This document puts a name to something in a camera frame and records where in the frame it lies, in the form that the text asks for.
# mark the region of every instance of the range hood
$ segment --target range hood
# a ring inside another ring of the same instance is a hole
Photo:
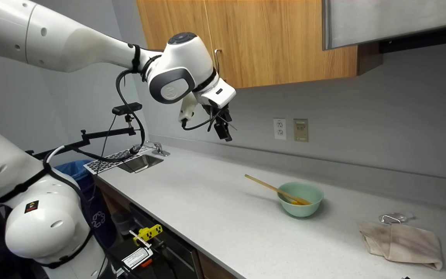
[[[446,27],[446,0],[322,0],[324,49]]]

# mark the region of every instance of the beige towel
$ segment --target beige towel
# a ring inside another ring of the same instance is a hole
[[[434,270],[443,266],[437,236],[427,230],[403,224],[359,224],[368,252],[389,261],[417,263]]]

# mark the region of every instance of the electrical outlet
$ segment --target electrical outlet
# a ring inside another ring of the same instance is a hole
[[[286,140],[286,122],[285,118],[273,119],[274,137],[277,140]]]
[[[309,122],[307,119],[293,120],[293,139],[304,143],[309,142]]]

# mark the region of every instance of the bowl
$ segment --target bowl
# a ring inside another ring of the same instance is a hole
[[[295,217],[307,217],[315,213],[324,196],[321,189],[300,182],[286,183],[281,185],[279,189],[299,198],[304,198],[311,203],[310,205],[293,205],[291,199],[278,193],[281,206]]]

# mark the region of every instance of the white countertop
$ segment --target white countertop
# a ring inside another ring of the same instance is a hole
[[[99,177],[241,279],[446,279],[446,210],[381,198],[178,148],[140,173],[113,168]],[[301,181],[324,191],[311,217],[288,215],[271,185]],[[434,232],[444,267],[394,263],[366,251],[357,223],[410,212],[408,224]]]

